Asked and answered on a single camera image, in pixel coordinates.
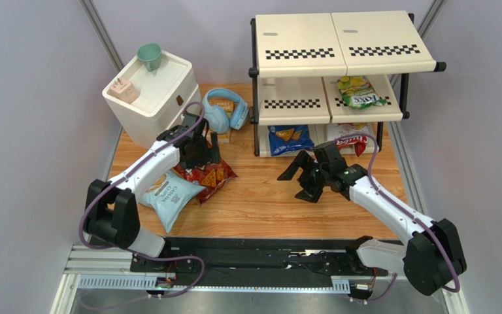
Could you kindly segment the blue Doritos chips bag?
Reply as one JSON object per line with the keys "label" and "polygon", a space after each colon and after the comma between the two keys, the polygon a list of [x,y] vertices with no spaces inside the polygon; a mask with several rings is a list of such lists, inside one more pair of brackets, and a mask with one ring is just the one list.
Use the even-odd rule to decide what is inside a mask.
{"label": "blue Doritos chips bag", "polygon": [[307,125],[269,126],[268,131],[271,156],[311,150],[314,146]]}

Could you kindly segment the green Foxs snack bag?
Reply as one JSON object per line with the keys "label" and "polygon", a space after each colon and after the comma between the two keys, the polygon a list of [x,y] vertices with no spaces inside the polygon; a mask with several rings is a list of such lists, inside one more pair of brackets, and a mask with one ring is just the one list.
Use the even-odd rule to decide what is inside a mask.
{"label": "green Foxs snack bag", "polygon": [[338,91],[347,107],[364,110],[387,105],[366,76],[344,76],[337,81]]}

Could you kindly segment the white red Chuba chips bag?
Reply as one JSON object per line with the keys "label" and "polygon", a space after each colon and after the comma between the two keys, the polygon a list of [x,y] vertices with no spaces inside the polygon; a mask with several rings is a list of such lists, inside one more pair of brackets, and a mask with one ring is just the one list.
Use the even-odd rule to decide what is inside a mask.
{"label": "white red Chuba chips bag", "polygon": [[372,154],[375,151],[374,140],[365,136],[375,136],[373,128],[368,123],[328,124],[326,140],[333,141],[341,154]]}

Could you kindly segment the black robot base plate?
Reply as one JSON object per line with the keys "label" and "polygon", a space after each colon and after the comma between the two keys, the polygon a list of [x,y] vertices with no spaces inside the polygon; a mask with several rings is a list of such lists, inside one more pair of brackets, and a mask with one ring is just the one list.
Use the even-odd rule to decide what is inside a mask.
{"label": "black robot base plate", "polygon": [[134,256],[134,273],[171,273],[177,286],[328,288],[333,276],[370,281],[388,271],[355,266],[346,248],[352,239],[252,239],[168,237],[155,262]]}

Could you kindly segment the red Doritos chips bag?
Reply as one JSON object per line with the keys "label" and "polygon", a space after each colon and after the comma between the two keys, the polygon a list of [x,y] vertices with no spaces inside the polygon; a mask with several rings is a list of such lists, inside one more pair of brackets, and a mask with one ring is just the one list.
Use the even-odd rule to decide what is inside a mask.
{"label": "red Doritos chips bag", "polygon": [[221,160],[218,164],[208,164],[193,169],[182,169],[180,165],[177,165],[174,170],[183,179],[204,188],[196,196],[200,204],[204,204],[219,192],[225,183],[238,177],[224,160]]}

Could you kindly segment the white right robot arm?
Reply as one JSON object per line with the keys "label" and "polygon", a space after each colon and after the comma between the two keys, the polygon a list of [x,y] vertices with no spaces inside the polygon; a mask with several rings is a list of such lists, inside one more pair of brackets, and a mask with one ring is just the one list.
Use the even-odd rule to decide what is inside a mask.
{"label": "white right robot arm", "polygon": [[279,181],[290,181],[302,171],[297,178],[301,190],[295,198],[316,203],[328,187],[368,210],[400,240],[396,245],[371,236],[357,239],[346,248],[354,269],[378,268],[404,275],[425,296],[440,289],[460,291],[459,276],[467,263],[451,221],[437,221],[408,206],[373,177],[370,167],[347,164],[335,143],[318,145],[313,153],[300,151],[278,176]]}

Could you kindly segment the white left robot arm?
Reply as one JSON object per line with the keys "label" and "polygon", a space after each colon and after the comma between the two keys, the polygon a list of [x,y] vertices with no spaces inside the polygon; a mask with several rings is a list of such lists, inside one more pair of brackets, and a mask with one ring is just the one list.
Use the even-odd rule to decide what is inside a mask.
{"label": "white left robot arm", "polygon": [[101,249],[116,247],[145,258],[159,258],[166,240],[141,226],[138,199],[175,166],[201,167],[220,161],[217,135],[208,144],[208,121],[186,114],[180,125],[161,133],[151,148],[123,173],[88,186],[79,236],[102,241]]}

